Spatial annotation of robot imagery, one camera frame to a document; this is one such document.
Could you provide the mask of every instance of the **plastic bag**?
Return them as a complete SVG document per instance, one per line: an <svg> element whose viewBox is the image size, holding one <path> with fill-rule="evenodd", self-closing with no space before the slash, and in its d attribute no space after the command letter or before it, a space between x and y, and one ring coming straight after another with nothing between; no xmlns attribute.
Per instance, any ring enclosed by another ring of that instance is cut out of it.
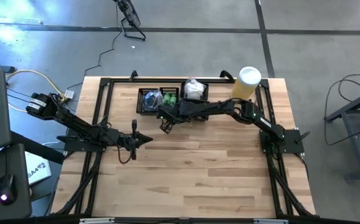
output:
<svg viewBox="0 0 360 224"><path fill-rule="evenodd" d="M156 109L163 102L162 93L159 90L151 91L143 97L143 108Z"/></svg>
<svg viewBox="0 0 360 224"><path fill-rule="evenodd" d="M184 97L200 100L206 86L194 78L188 78L184 85Z"/></svg>

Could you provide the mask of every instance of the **green object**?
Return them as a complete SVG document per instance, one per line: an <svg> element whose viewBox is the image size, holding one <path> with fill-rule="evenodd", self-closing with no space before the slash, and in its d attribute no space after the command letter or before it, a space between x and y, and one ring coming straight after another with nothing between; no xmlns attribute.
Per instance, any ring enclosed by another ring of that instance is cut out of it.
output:
<svg viewBox="0 0 360 224"><path fill-rule="evenodd" d="M176 104L176 100L177 100L176 95L173 94L172 97L170 97L169 105L174 106Z"/></svg>
<svg viewBox="0 0 360 224"><path fill-rule="evenodd" d="M170 102L170 94L169 93L167 93L167 94L165 94L164 96L163 96L163 105L166 105L166 104L169 104L169 102Z"/></svg>

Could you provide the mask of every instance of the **computer mouse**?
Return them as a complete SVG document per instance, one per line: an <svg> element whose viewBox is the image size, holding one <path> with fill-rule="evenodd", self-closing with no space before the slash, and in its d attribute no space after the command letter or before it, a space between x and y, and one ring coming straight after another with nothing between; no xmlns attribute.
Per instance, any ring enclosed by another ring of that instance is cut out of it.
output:
<svg viewBox="0 0 360 224"><path fill-rule="evenodd" d="M0 178L0 203L9 205L15 202L17 190L14 183L14 176L11 174L4 175Z"/></svg>

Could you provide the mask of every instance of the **black basket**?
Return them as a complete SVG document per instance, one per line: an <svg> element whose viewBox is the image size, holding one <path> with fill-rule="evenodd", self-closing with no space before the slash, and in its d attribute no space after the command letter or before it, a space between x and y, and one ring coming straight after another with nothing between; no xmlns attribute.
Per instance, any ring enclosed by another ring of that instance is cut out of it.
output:
<svg viewBox="0 0 360 224"><path fill-rule="evenodd" d="M141 115L155 115L158 112L158 109L143 108L144 96L151 91L157 91L157 90L158 90L157 88L139 88L138 89L136 113L139 113ZM161 87L161 88L159 88L159 91L161 92L162 96L164 96L167 93L175 94L176 95L176 103L179 102L179 88Z"/></svg>
<svg viewBox="0 0 360 224"><path fill-rule="evenodd" d="M202 83L206 86L204 92L202 93L202 96L200 100L207 101L208 93L209 93L209 84L208 83ZM181 82L181 90L180 90L180 98L185 98L185 90L184 86L186 85L186 82ZM198 116L197 118L194 118L195 121L207 121L209 119L209 116Z"/></svg>
<svg viewBox="0 0 360 224"><path fill-rule="evenodd" d="M176 94L176 103L179 102L179 88L177 87L161 87L159 91L162 93L162 96L165 94Z"/></svg>
<svg viewBox="0 0 360 224"><path fill-rule="evenodd" d="M206 86L204 92L202 93L202 96L200 99L197 100L205 100L207 101L207 96L209 92L209 84L208 83L202 83ZM184 90L184 86L186 85L186 82L181 82L181 90L180 90L180 98L185 98L186 91Z"/></svg>
<svg viewBox="0 0 360 224"><path fill-rule="evenodd" d="M158 109L149 109L149 108L143 108L143 100L144 96L151 92L151 91L157 91L157 88L139 88L138 89L138 97L137 97L137 109L136 113L139 113L141 115L155 115L156 112L158 112Z"/></svg>

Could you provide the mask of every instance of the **white lid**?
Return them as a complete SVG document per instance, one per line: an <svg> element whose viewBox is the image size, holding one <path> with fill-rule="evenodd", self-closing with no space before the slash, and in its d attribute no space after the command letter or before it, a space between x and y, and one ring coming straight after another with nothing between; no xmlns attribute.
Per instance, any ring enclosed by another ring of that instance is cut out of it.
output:
<svg viewBox="0 0 360 224"><path fill-rule="evenodd" d="M256 68L245 67L241 69L238 79L245 86L257 86L262 79L262 74Z"/></svg>

